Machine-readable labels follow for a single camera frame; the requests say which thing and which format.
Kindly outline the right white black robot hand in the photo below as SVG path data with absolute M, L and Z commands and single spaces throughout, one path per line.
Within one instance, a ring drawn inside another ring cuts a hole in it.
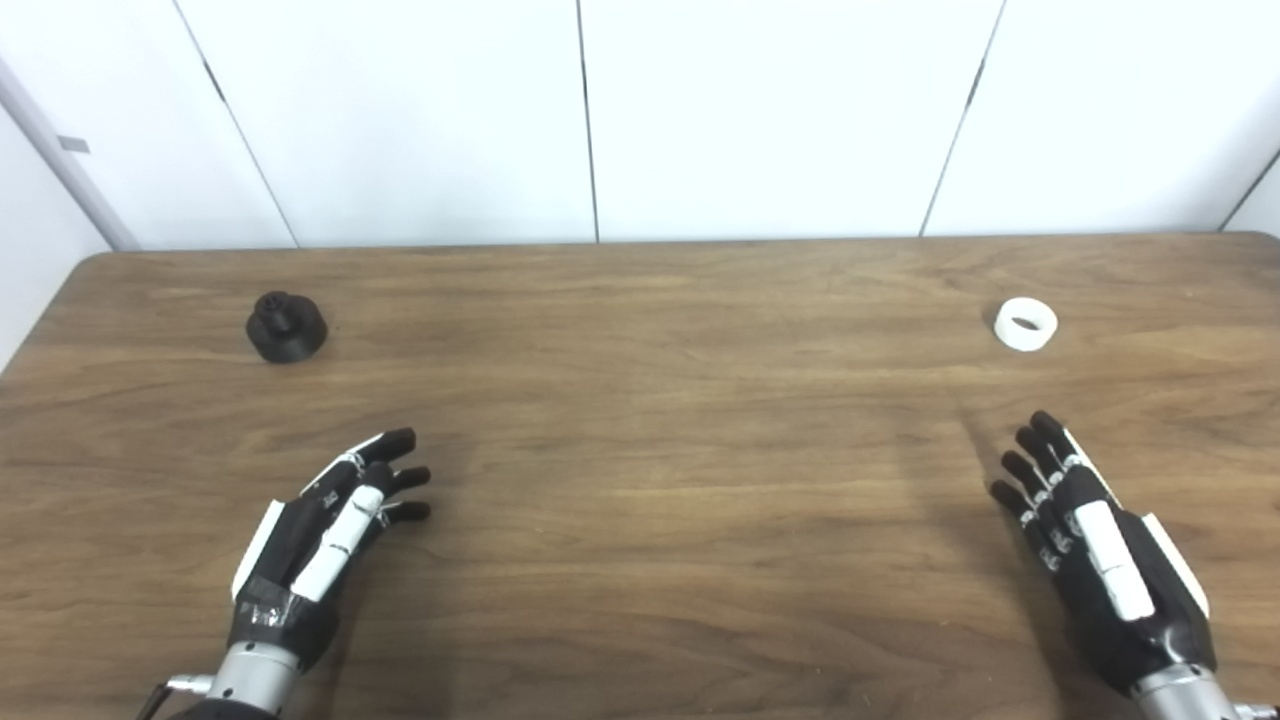
M 1155 516 L 1124 509 L 1048 413 L 1033 413 L 1014 439 L 989 495 L 1050 579 L 1085 664 L 1123 694 L 1170 667 L 1215 671 L 1204 601 Z

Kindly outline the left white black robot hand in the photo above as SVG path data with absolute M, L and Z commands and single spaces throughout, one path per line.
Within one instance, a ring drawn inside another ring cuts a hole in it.
M 392 466 L 416 443 L 408 427 L 383 432 L 339 454 L 294 498 L 269 503 L 233 577 L 229 646 L 284 650 L 302 673 L 317 664 L 356 561 L 388 529 L 430 515 L 424 501 L 397 500 L 430 482 L 425 466 Z

